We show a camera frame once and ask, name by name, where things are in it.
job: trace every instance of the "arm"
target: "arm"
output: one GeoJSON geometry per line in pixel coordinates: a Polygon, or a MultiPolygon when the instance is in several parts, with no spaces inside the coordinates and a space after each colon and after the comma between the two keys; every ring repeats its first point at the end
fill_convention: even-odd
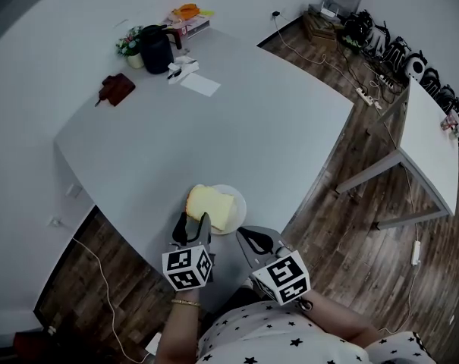
{"type": "MultiPolygon", "coordinates": [[[[181,291],[178,300],[199,302],[199,290],[181,291]]],[[[199,308],[174,303],[156,351],[155,364],[194,364],[199,308]]]]}
{"type": "Polygon", "coordinates": [[[302,299],[313,303],[312,310],[303,314],[326,332],[362,348],[379,339],[377,329],[366,317],[325,298],[315,290],[305,293],[302,299]]]}

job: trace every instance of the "wooden floor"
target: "wooden floor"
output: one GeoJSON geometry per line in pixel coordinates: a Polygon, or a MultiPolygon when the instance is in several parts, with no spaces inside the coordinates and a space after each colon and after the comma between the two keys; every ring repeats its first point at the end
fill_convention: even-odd
{"type": "MultiPolygon", "coordinates": [[[[310,44],[298,24],[283,32],[286,42],[308,59],[327,61],[350,77],[337,52],[310,44]]],[[[353,86],[326,64],[311,64],[285,48],[277,37],[268,51],[318,77],[354,102],[354,110],[335,154],[322,172],[312,196],[300,207],[284,235],[299,251],[313,287],[370,317],[378,328],[395,330],[412,313],[402,330],[420,334],[434,358],[459,363],[459,200],[454,218],[418,224],[421,265],[411,267],[415,227],[378,231],[374,222],[412,212],[405,170],[396,167],[338,195],[335,186],[384,156],[392,141],[383,127],[367,136],[365,128],[378,115],[364,105],[353,86]]],[[[374,75],[363,59],[345,51],[359,80],[369,86],[374,75]]],[[[388,101],[390,92],[385,93],[388,101]]],[[[387,104],[381,101],[385,109],[387,104]]],[[[391,122],[394,133],[400,115],[391,122]]],[[[416,210],[432,202],[410,176],[416,210]]],[[[124,241],[98,213],[86,223],[80,239],[102,260],[116,308],[116,330],[128,354],[140,360],[144,347],[163,326],[173,296],[160,275],[124,241]]],[[[46,287],[37,313],[59,335],[77,339],[106,362],[126,362],[111,332],[111,313],[96,260],[80,246],[69,249],[55,279],[46,287]]]]}

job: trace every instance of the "person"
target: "person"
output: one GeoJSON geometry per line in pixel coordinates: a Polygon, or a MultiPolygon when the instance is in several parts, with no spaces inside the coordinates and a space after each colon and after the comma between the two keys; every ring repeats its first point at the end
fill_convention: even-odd
{"type": "Polygon", "coordinates": [[[240,288],[219,316],[199,324],[198,289],[178,292],[157,349],[156,364],[434,363],[418,334],[381,337],[364,316],[310,290],[279,306],[240,288]]]}

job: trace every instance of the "star print shirt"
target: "star print shirt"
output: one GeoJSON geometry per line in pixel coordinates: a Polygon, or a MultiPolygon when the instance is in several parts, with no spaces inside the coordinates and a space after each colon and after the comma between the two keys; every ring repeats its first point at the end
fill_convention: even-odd
{"type": "Polygon", "coordinates": [[[325,333],[294,304],[231,310],[200,338],[197,364],[434,363],[420,337],[403,332],[366,349],[325,333]]]}

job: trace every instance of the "bracelet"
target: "bracelet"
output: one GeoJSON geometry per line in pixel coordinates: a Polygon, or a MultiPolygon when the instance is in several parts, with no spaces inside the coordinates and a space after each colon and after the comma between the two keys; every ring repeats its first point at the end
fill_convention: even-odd
{"type": "Polygon", "coordinates": [[[189,306],[200,307],[200,303],[191,302],[189,300],[171,300],[171,302],[172,303],[177,303],[178,305],[189,305],[189,306]]]}

